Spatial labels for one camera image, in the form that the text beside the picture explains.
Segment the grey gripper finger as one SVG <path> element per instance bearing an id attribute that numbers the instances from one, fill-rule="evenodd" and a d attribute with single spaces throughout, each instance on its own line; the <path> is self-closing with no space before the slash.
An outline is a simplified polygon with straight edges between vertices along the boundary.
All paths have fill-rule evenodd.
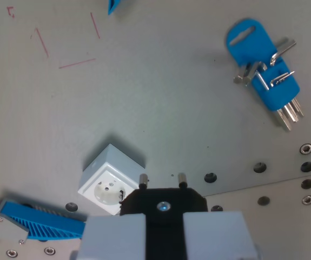
<path id="1" fill-rule="evenodd" d="M 145 215 L 89 217 L 80 259 L 146 259 Z"/>
<path id="2" fill-rule="evenodd" d="M 183 214 L 188 259 L 258 259 L 241 212 Z"/>

